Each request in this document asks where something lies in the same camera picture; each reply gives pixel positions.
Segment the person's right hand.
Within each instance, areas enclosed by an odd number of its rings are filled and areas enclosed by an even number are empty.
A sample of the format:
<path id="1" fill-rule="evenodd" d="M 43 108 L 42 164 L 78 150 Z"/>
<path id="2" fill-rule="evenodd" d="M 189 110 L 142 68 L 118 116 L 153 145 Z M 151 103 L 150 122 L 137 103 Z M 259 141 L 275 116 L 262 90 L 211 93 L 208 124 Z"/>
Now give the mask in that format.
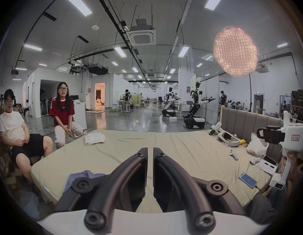
<path id="1" fill-rule="evenodd" d="M 302 178 L 302 172 L 298 169 L 297 165 L 297 152 L 288 151 L 287 157 L 283 156 L 281 168 L 282 172 L 284 171 L 286 162 L 288 161 L 287 158 L 291 161 L 291 167 L 287 179 L 290 181 L 292 188 L 296 189 Z"/>

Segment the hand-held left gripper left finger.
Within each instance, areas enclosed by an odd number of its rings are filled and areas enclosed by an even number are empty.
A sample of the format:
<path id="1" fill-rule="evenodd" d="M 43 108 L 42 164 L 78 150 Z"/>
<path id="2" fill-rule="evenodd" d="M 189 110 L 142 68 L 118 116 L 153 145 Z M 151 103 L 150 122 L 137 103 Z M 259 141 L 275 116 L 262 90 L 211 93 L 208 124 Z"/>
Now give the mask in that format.
<path id="1" fill-rule="evenodd" d="M 146 195 L 148 148 L 141 148 L 108 175 L 76 178 L 56 212 L 86 209 L 87 229 L 112 229 L 114 210 L 135 212 Z"/>

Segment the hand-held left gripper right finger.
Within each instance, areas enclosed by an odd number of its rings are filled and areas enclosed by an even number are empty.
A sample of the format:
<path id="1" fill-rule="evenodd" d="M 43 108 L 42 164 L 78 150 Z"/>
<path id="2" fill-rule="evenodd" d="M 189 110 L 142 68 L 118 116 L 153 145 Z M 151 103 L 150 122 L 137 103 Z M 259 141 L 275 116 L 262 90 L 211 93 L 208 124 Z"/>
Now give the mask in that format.
<path id="1" fill-rule="evenodd" d="M 244 216 L 244 209 L 220 180 L 191 177 L 160 148 L 153 148 L 154 197 L 161 210 L 185 211 L 188 230 L 213 230 L 217 218 L 213 211 Z"/>

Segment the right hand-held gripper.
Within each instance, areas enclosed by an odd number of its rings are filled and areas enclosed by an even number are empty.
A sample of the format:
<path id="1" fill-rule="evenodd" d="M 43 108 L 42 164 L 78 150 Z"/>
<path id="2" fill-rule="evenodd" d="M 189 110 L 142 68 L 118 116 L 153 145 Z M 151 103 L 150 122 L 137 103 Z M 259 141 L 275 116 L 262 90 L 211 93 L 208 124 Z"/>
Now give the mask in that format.
<path id="1" fill-rule="evenodd" d="M 257 130 L 257 137 L 267 143 L 280 144 L 282 146 L 282 155 L 287 157 L 288 151 L 303 151 L 303 124 L 291 123 L 287 111 L 283 112 L 283 127 L 266 126 Z M 287 182 L 291 167 L 291 161 L 287 158 L 286 166 L 282 174 L 274 173 L 271 178 L 270 186 L 276 189 L 283 189 Z"/>

